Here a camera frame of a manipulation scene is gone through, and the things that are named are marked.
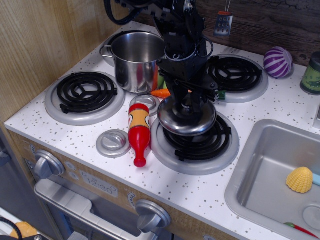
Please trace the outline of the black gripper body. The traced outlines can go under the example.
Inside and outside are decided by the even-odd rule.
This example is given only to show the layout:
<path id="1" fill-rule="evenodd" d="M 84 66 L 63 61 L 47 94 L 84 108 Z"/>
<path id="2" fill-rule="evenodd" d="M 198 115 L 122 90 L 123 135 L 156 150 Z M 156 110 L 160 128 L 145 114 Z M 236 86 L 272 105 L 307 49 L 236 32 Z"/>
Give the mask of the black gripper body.
<path id="1" fill-rule="evenodd" d="M 179 60 L 161 58 L 156 63 L 162 75 L 177 81 L 191 92 L 199 91 L 207 98 L 217 96 L 218 84 L 207 72 L 207 57 L 194 54 Z"/>

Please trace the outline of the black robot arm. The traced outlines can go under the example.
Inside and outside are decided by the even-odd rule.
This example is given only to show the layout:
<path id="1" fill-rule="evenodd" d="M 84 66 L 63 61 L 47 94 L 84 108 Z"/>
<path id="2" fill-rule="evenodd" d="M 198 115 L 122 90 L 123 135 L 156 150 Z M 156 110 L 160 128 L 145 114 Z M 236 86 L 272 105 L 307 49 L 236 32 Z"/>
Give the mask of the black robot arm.
<path id="1" fill-rule="evenodd" d="M 165 44 L 162 58 L 156 64 L 171 97 L 179 107 L 189 100 L 190 111 L 199 113 L 215 91 L 205 83 L 209 39 L 203 34 L 205 19 L 199 15 L 196 1 L 117 0 L 116 4 L 129 9 L 126 17 L 117 19 L 112 2 L 104 1 L 106 14 L 116 25 L 126 25 L 140 14 L 152 17 Z"/>

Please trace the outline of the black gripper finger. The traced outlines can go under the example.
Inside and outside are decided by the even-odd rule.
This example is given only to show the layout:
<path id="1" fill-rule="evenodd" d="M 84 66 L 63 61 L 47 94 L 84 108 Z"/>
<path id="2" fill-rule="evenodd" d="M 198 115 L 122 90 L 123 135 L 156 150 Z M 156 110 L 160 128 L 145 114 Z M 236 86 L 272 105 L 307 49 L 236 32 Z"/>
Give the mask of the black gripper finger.
<path id="1" fill-rule="evenodd" d="M 202 88 L 191 90 L 190 100 L 191 110 L 195 114 L 202 113 L 203 111 L 213 111 L 213 106 L 208 100 L 206 91 Z"/>
<path id="2" fill-rule="evenodd" d="M 168 105 L 173 110 L 190 110 L 191 100 L 188 88 L 180 81 L 167 81 L 167 89 L 169 90 L 170 97 Z"/>

